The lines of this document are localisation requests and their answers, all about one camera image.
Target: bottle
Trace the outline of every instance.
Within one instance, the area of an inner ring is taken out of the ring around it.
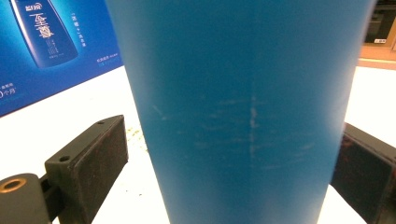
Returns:
[[[26,47],[38,68],[78,56],[69,33],[50,0],[9,0]]]

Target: blue poster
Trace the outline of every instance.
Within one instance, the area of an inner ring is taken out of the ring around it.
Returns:
[[[0,116],[122,66],[105,1],[8,0]]]

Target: brass hole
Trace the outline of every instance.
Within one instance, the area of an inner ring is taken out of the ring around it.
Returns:
[[[8,180],[6,183],[0,185],[0,193],[9,193],[16,189],[20,189],[25,184],[26,184],[25,178],[16,178],[16,179]]]

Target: blue plastic tube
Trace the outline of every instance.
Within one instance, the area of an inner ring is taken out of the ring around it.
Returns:
[[[107,1],[171,223],[317,222],[374,3]]]

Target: scratch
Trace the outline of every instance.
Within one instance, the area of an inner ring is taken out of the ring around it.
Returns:
[[[213,125],[213,126],[208,126],[208,125],[201,125],[202,129],[204,129],[205,131],[209,131],[209,132],[214,132],[214,131],[223,131],[226,129],[226,126],[222,125]]]
[[[163,112],[156,105],[153,105],[152,108],[157,112],[157,114],[161,117],[162,120],[167,119],[167,117],[163,114]]]
[[[275,170],[281,168],[281,165],[266,165],[262,167],[264,170]]]
[[[315,146],[315,143],[308,143],[308,144],[303,145],[302,147],[300,147],[300,149],[309,150],[309,149],[313,148],[314,146]]]
[[[249,150],[250,150],[250,157],[253,157],[255,147],[254,147],[254,129],[256,128],[256,118],[257,118],[257,110],[255,107],[256,98],[254,96],[251,97],[251,106],[250,106],[250,133],[249,133]]]
[[[246,100],[227,100],[219,102],[220,105],[237,105],[246,102]]]

